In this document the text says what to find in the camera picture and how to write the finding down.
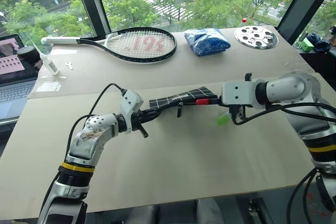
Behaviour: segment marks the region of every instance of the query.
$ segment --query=green cube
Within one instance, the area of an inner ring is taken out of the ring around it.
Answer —
[[[310,52],[314,46],[307,38],[304,38],[304,40],[301,42],[302,44],[302,50],[305,52]]]
[[[218,126],[224,125],[230,121],[230,115],[229,113],[225,113],[224,115],[217,118]]]

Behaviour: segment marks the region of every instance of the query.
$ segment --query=small white key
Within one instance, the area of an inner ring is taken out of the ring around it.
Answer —
[[[71,62],[71,61],[67,61],[67,62],[65,62],[65,65],[67,65],[67,66],[69,67],[70,70],[74,69],[74,68],[72,67],[72,62]]]

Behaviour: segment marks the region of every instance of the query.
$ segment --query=yellow ring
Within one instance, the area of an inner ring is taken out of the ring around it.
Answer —
[[[336,144],[319,147],[319,148],[308,148],[310,152],[329,152],[329,151],[336,151]]]
[[[69,165],[65,162],[63,162],[62,166],[66,169],[76,170],[78,172],[93,173],[95,171],[94,168],[85,168],[85,167],[80,167],[80,166],[75,166],[75,165]]]

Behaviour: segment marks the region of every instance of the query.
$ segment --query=racket strings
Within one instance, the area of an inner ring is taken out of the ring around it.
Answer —
[[[156,58],[172,51],[175,42],[165,33],[137,30],[112,36],[106,45],[110,50],[127,57]]]

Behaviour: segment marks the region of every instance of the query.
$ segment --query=red clip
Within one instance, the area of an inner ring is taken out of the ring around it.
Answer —
[[[198,99],[196,105],[209,105],[209,99]]]

